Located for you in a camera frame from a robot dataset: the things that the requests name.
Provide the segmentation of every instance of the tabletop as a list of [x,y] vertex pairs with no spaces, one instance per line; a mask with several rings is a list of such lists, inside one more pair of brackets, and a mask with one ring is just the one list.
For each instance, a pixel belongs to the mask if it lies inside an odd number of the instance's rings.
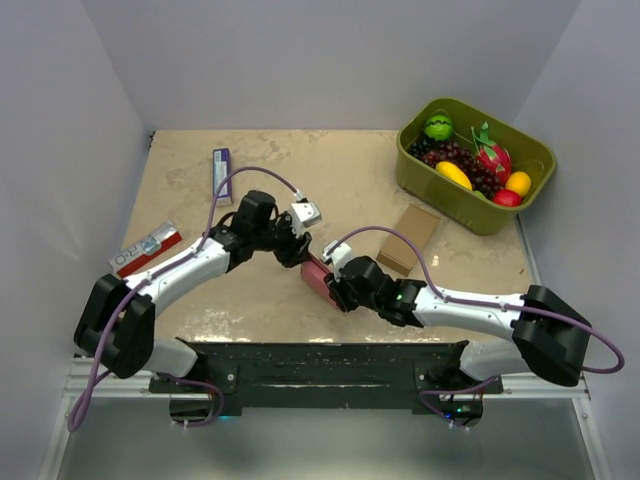
[[[183,241],[145,268],[193,243],[205,230],[212,197],[212,150],[227,147],[232,167],[257,165],[293,183],[322,211],[311,227],[312,253],[357,227],[392,227],[408,204],[439,217],[423,253],[442,287],[477,293],[525,292],[531,282],[515,222],[499,234],[479,237],[404,192],[395,182],[395,131],[215,130],[155,133],[129,222],[124,246],[170,220]],[[258,172],[233,178],[235,210],[250,189],[264,190],[286,209],[293,197],[275,179]],[[367,232],[351,240],[356,255],[375,258],[385,234]],[[384,268],[394,277],[397,273]],[[416,266],[410,278],[423,278]],[[194,289],[156,320],[158,338],[202,342],[456,342],[481,334],[447,327],[399,328],[375,313],[348,314],[330,307],[273,254],[256,253],[223,277]]]

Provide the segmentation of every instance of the white wall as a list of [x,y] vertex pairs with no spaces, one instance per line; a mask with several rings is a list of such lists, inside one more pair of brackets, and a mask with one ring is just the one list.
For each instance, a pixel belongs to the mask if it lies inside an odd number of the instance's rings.
[[399,128],[458,96],[513,120],[579,0],[83,0],[155,128]]
[[[517,117],[558,171],[524,218],[545,284],[627,354],[588,377],[618,479],[637,479],[640,387],[640,4],[583,0]],[[591,364],[612,364],[592,342]]]
[[0,478],[39,470],[146,135],[77,0],[0,2]]

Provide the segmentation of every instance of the dragon fruit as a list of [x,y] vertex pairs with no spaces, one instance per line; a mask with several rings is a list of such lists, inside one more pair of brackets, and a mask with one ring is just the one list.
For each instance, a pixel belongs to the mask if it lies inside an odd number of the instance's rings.
[[509,152],[489,139],[489,124],[485,122],[476,135],[471,127],[473,143],[476,146],[476,160],[491,170],[504,186],[511,176],[511,157]]

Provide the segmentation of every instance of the yellow fruit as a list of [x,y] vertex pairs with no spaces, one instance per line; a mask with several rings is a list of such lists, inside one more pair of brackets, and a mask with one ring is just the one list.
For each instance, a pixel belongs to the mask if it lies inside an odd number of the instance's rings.
[[462,185],[467,190],[471,190],[471,182],[462,170],[451,162],[440,162],[436,165],[436,171],[447,177],[449,180]]
[[514,172],[507,180],[504,188],[524,197],[531,190],[531,178],[524,172]]

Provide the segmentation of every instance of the green basket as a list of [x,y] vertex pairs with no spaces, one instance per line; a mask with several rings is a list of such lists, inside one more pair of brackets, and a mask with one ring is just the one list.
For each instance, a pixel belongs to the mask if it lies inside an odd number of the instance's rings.
[[[437,114],[451,118],[455,130],[453,140],[472,152],[475,152],[475,148],[471,127],[477,130],[484,122],[489,123],[491,140],[506,148],[511,155],[512,170],[526,172],[531,177],[531,190],[521,205],[503,207],[481,198],[407,153],[427,119]],[[514,215],[531,205],[556,169],[556,159],[545,145],[455,98],[438,98],[429,103],[398,132],[396,144],[398,185],[477,235],[498,233]]]

